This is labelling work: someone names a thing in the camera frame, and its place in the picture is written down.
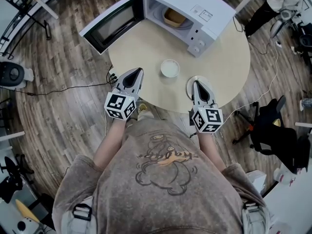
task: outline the white bowl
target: white bowl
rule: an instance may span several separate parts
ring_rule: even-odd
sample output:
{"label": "white bowl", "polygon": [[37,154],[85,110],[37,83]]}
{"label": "white bowl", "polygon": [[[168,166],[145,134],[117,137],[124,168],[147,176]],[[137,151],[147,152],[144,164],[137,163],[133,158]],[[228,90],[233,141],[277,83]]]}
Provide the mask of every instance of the white bowl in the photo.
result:
{"label": "white bowl", "polygon": [[165,77],[173,78],[180,73],[180,65],[175,60],[167,59],[162,62],[160,70]]}

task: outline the wooden floor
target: wooden floor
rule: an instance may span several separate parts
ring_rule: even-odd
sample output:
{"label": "wooden floor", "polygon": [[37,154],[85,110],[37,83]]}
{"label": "wooden floor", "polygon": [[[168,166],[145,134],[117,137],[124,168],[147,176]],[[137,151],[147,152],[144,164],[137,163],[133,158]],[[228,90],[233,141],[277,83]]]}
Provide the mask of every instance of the wooden floor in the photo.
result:
{"label": "wooden floor", "polygon": [[[32,68],[35,80],[23,91],[47,93],[77,85],[91,85],[106,81],[106,73],[111,66],[109,56],[99,56],[78,33],[92,19],[118,0],[53,0],[49,6],[59,14],[59,20],[53,19],[45,10],[40,10],[36,18],[47,20],[50,24],[52,39],[46,41],[44,31],[34,24],[14,51],[14,61],[24,67]],[[237,5],[240,0],[225,0]],[[245,22],[259,7],[261,1],[251,1],[239,15]],[[268,23],[256,32],[250,41],[265,51],[269,39]],[[311,122],[309,111],[300,112],[298,102],[302,98],[302,89],[310,90],[309,71],[303,60],[292,54],[293,45],[290,32],[285,28],[278,39],[283,49],[278,49],[278,76],[269,93],[264,95],[260,105],[266,105],[272,98],[285,95],[286,106],[282,110],[287,127],[302,130],[294,126],[295,121]],[[259,54],[252,46],[251,67],[242,91],[230,103],[222,107],[224,118],[245,104],[258,99],[268,90],[275,75],[275,51],[269,48],[267,55]],[[23,129],[24,137],[14,139],[15,152],[23,152],[30,167],[35,171],[34,179],[40,192],[55,195],[65,170],[77,154],[92,157],[105,134],[104,102],[109,85],[90,88],[70,89],[63,93],[48,96],[30,97],[16,93],[16,106],[19,113],[15,118],[11,132]],[[9,93],[1,90],[1,98]],[[253,114],[249,106],[242,111]],[[191,134],[195,131],[188,126],[188,116],[154,108],[153,112],[161,119],[167,119]],[[246,172],[259,169],[268,175],[266,187],[273,184],[273,171],[280,165],[275,156],[264,156],[249,148],[249,140],[232,145],[232,140],[247,129],[242,119],[232,115],[215,134],[215,140],[226,164],[238,162]]]}

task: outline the graphic print on shirt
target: graphic print on shirt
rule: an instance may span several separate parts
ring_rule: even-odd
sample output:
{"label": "graphic print on shirt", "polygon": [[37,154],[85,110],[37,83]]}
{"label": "graphic print on shirt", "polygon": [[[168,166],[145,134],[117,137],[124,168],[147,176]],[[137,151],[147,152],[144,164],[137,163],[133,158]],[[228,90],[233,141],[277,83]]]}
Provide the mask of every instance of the graphic print on shirt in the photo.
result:
{"label": "graphic print on shirt", "polygon": [[192,173],[197,173],[196,166],[187,166],[188,161],[198,158],[198,155],[181,147],[176,140],[176,137],[163,132],[151,136],[146,154],[137,156],[145,161],[136,166],[140,170],[136,174],[138,184],[166,190],[172,196],[187,191]]}

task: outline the microwave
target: microwave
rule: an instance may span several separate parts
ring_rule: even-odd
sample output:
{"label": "microwave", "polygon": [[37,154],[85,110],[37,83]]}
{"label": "microwave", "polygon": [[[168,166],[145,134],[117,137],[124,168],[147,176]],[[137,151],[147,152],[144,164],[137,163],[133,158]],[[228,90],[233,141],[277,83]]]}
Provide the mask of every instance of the microwave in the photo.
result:
{"label": "microwave", "polygon": [[[179,27],[164,21],[171,8],[186,19]],[[235,15],[222,0],[120,0],[79,34],[102,54],[123,34],[142,20],[150,20],[182,40],[187,50],[199,57],[220,36]]]}

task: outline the round table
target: round table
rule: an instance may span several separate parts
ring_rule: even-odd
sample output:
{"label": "round table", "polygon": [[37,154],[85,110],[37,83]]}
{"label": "round table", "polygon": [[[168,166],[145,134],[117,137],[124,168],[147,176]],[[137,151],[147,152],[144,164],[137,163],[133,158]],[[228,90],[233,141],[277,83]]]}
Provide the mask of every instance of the round table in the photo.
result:
{"label": "round table", "polygon": [[[246,82],[250,51],[244,33],[238,32],[233,20],[221,36],[198,58],[188,46],[149,20],[143,20],[120,37],[110,48],[109,56],[119,75],[141,67],[144,70],[139,96],[157,107],[188,113],[193,103],[186,94],[186,83],[193,76],[204,76],[210,82],[219,107],[230,102]],[[180,65],[175,78],[160,71],[165,59]]]}

